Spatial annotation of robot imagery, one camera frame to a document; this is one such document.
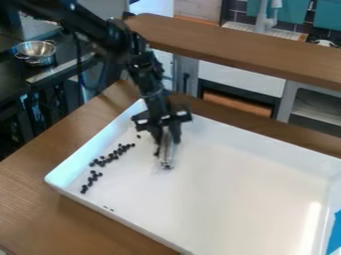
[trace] white tray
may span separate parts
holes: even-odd
[[[162,171],[146,132],[130,121],[136,102],[51,171],[64,195],[185,254],[322,255],[341,208],[341,161],[193,116],[175,169]],[[104,168],[86,194],[89,162],[118,143],[137,144]]]

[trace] wooden countertop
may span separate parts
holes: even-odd
[[[138,98],[119,81],[0,163],[0,246],[17,255],[176,254],[44,183],[44,176]],[[186,96],[195,114],[341,157],[341,138]]]
[[[152,14],[127,24],[156,49],[341,91],[339,49]]]

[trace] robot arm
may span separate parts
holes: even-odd
[[[172,141],[180,143],[180,125],[191,121],[190,111],[169,102],[162,84],[162,64],[141,35],[131,31],[122,20],[102,20],[76,0],[1,1],[34,17],[59,22],[69,31],[82,35],[102,55],[124,65],[139,86],[148,109],[132,117],[137,130],[149,131],[160,145],[167,128]]]

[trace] black cable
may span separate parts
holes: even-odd
[[[81,48],[81,41],[78,38],[75,32],[72,32],[74,37],[75,45],[76,45],[76,58],[77,58],[77,77],[78,77],[78,84],[79,84],[79,94],[78,94],[78,105],[82,104],[82,87],[86,88],[85,82],[83,79],[83,65],[82,65],[82,48]]]

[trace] metal bowl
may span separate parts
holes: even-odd
[[[28,41],[16,46],[15,57],[30,66],[49,66],[55,62],[56,46],[53,41]]]

